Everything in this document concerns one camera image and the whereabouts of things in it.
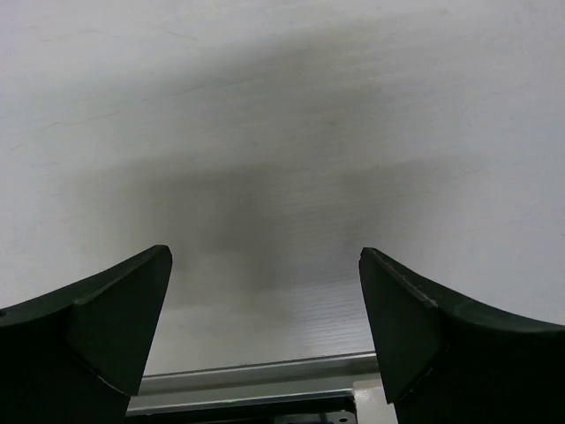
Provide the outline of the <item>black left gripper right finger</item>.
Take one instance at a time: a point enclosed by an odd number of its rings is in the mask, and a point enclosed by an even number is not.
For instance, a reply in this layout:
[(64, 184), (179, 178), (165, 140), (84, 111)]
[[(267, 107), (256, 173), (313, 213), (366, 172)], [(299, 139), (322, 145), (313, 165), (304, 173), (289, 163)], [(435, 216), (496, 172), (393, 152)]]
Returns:
[(385, 398), (399, 422), (563, 422), (561, 325), (488, 306), (371, 247), (358, 266)]

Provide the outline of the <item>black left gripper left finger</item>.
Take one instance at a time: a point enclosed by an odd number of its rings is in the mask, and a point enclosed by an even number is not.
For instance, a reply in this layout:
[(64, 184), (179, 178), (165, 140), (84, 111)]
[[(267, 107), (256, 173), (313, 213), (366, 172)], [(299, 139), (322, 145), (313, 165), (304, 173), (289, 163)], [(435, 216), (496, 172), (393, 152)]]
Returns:
[(1, 311), (3, 423), (121, 423), (139, 392), (172, 270), (157, 245)]

